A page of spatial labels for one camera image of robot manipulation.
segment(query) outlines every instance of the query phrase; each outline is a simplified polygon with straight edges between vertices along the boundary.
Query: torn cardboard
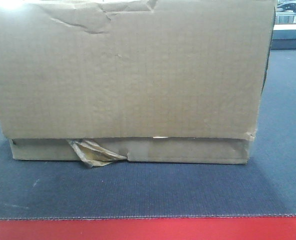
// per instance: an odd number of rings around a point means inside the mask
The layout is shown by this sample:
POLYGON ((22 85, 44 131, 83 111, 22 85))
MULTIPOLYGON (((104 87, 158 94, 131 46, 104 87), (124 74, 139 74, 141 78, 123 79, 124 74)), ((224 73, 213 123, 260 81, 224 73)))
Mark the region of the torn cardboard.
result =
MULTIPOLYGON (((274 5, 273 0, 0 5, 3 133, 15 140, 252 141, 274 5), (260 9, 260 17, 253 9, 260 9)), ((197 154, 190 158, 201 158, 197 154)))

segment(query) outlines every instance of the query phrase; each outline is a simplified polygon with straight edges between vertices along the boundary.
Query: box bottom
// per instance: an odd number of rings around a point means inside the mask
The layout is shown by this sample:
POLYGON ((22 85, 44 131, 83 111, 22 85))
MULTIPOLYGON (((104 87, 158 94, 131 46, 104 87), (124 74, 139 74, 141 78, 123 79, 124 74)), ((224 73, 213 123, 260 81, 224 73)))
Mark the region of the box bottom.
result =
MULTIPOLYGON (((122 137, 95 141, 131 162, 246 164, 249 158, 249 141, 243 139, 122 137)), ((15 139, 10 145, 18 160, 80 160, 65 139, 15 139)))

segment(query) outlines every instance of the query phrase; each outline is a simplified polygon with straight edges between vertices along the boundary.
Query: red floor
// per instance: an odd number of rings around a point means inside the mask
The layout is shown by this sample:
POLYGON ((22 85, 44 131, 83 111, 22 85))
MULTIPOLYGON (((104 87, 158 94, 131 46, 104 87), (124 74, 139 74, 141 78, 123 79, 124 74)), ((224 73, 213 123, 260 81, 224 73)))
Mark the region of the red floor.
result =
POLYGON ((296 217, 0 220, 0 240, 296 240, 296 217))

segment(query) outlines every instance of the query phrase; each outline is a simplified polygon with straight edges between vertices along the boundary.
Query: crumpled cardboard flap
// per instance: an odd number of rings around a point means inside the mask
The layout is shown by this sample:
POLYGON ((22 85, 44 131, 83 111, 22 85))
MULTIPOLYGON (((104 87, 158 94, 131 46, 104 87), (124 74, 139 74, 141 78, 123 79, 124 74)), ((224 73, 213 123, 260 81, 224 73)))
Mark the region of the crumpled cardboard flap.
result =
POLYGON ((91 167, 102 167, 119 160, 126 160, 126 156, 121 156, 108 149, 99 146, 91 139, 67 140, 81 161, 91 167))

